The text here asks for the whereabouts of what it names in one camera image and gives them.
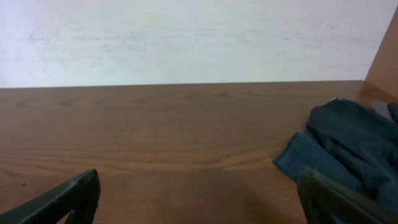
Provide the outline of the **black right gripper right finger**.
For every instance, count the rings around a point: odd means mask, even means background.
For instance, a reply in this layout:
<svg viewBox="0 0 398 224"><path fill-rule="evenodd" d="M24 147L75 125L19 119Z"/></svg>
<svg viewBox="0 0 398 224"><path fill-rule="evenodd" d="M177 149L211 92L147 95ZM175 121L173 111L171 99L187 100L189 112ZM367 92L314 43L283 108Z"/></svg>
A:
<svg viewBox="0 0 398 224"><path fill-rule="evenodd" d="M397 223L397 213L312 169L297 181L308 223Z"/></svg>

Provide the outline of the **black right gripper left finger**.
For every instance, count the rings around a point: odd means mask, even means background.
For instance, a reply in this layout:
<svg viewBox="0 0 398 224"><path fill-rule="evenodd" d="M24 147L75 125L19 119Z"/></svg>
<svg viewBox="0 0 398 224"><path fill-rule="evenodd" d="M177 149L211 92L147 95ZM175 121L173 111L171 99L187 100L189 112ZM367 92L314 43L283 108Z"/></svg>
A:
<svg viewBox="0 0 398 224"><path fill-rule="evenodd" d="M92 224L101 193L95 169L89 169L42 195L1 214L1 223Z"/></svg>

